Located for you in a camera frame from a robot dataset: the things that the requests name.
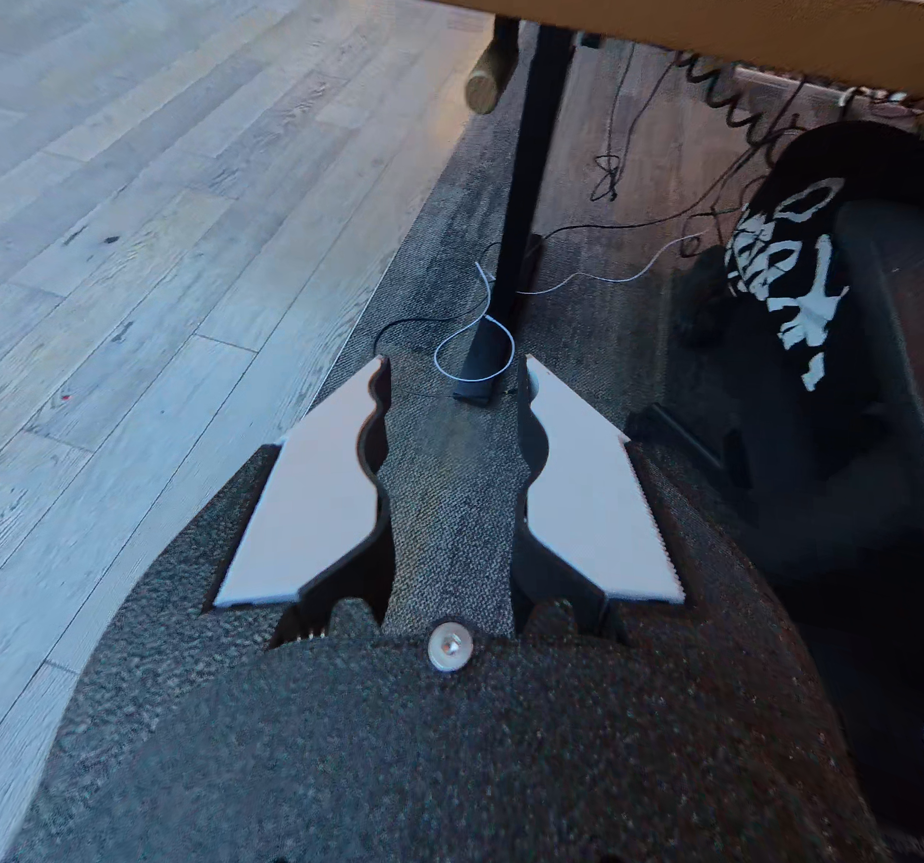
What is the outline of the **wooden dowel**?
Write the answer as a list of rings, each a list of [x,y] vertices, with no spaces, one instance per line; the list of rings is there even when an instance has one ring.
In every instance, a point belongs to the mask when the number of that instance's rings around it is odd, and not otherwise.
[[[466,104],[474,114],[488,115],[497,107],[518,63],[520,23],[494,17],[491,40],[465,84]]]

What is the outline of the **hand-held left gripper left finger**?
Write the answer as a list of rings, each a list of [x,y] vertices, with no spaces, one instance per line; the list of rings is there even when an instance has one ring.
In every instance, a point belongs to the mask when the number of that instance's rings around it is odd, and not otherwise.
[[[396,576],[388,493],[391,363],[378,355],[292,427],[214,592],[214,608],[288,604],[327,624],[344,599],[383,624]]]

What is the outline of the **black desk leg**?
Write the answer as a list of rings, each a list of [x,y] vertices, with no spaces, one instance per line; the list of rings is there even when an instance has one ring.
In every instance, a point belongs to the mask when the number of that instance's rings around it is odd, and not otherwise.
[[[572,60],[574,33],[540,25],[529,65],[514,168],[504,216],[495,280],[485,315],[475,328],[454,397],[485,407],[514,359],[512,333],[533,276],[539,239],[532,223]]]

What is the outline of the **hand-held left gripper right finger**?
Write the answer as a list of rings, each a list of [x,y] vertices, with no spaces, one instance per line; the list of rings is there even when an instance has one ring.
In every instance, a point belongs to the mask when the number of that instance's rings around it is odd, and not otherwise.
[[[582,634],[620,634],[620,603],[687,596],[629,454],[629,438],[542,364],[517,369],[517,441],[528,476],[514,518],[513,615],[570,604]]]

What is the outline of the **person's printed black trouser leg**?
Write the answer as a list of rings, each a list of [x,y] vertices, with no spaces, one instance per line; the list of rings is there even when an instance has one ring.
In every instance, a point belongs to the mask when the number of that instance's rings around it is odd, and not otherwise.
[[[922,208],[922,141],[881,122],[849,120],[788,143],[724,250],[728,290],[756,313],[795,388],[821,403],[880,395],[848,262],[834,228],[848,203]]]

